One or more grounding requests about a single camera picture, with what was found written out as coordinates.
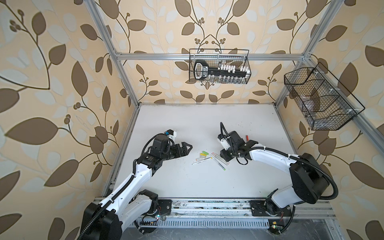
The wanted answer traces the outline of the green white pen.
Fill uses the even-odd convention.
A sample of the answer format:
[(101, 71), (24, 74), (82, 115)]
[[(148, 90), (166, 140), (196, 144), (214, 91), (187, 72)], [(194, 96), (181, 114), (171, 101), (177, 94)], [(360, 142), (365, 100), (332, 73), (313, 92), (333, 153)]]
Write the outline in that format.
[(212, 157), (212, 159), (216, 162), (216, 164), (218, 165), (218, 166), (220, 166), (224, 171), (226, 170), (226, 168), (220, 163), (220, 161), (219, 160), (217, 160), (215, 157)]

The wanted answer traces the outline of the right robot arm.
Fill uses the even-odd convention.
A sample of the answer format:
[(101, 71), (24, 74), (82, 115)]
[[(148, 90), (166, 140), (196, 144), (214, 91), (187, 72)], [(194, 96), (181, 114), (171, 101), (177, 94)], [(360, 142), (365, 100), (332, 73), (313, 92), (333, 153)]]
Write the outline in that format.
[(311, 154), (289, 154), (246, 140), (236, 131), (220, 124), (215, 147), (227, 162), (226, 172), (219, 171), (213, 197), (259, 198), (260, 206), (251, 212), (269, 220), (268, 234), (284, 237), (298, 214), (299, 207), (333, 200), (339, 188), (331, 174)]

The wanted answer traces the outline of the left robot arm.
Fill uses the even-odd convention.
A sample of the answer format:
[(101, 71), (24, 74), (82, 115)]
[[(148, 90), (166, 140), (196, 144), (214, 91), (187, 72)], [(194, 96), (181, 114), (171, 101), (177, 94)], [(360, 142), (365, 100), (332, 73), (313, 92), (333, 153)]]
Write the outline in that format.
[(193, 146), (176, 144), (175, 132), (168, 130), (153, 136), (134, 160), (132, 173), (99, 204), (90, 203), (84, 211), (79, 240), (119, 240), (123, 232), (135, 225), (147, 234), (137, 219), (142, 215), (155, 216), (161, 209), (158, 194), (141, 187), (149, 181), (164, 161), (187, 156)]

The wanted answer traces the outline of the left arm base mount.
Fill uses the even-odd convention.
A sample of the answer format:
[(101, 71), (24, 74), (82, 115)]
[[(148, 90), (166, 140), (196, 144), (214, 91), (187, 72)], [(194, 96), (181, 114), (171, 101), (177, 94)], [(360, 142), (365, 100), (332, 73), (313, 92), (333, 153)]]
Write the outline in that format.
[(168, 216), (172, 211), (171, 199), (157, 199), (154, 204), (151, 205), (149, 211), (142, 213), (142, 216)]

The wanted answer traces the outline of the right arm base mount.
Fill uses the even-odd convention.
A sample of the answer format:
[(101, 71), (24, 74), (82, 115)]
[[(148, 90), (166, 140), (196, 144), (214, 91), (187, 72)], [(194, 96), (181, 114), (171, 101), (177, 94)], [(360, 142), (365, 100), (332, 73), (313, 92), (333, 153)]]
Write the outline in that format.
[(265, 200), (249, 201), (251, 213), (253, 217), (290, 217), (292, 215), (291, 208), (279, 208), (273, 202)]

